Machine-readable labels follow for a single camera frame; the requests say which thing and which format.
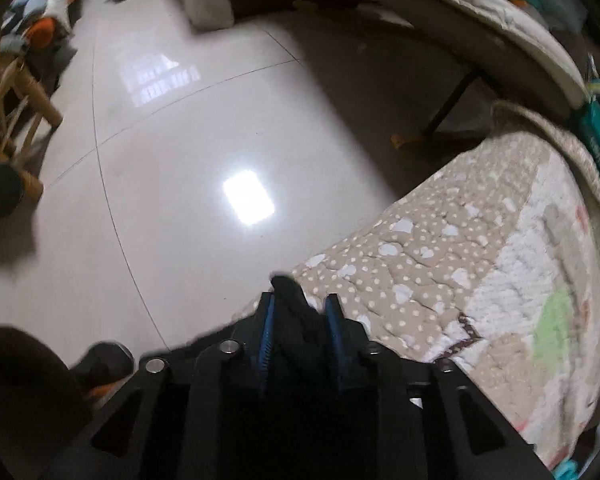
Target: shoe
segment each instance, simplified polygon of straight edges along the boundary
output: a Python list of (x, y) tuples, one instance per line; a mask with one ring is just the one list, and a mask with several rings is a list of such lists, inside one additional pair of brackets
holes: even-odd
[(96, 343), (71, 371), (84, 394), (98, 386), (124, 379), (134, 372), (131, 352), (117, 342)]

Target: glossy floor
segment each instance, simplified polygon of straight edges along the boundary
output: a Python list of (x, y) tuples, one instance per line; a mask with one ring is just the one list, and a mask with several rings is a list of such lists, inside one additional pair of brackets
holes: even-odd
[(367, 21), (194, 34), (173, 0), (86, 0), (64, 122), (39, 139), (45, 193), (0, 224), (0, 323), (68, 363), (102, 339), (176, 346), (412, 189), (389, 138), (464, 68)]

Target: patterned blanket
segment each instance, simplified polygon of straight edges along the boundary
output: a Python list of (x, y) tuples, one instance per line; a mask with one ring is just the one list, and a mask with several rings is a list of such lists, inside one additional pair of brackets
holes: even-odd
[(600, 179), (538, 114), (497, 102), (493, 118), (480, 146), (292, 274), (401, 356), (453, 358), (553, 467), (600, 396)]

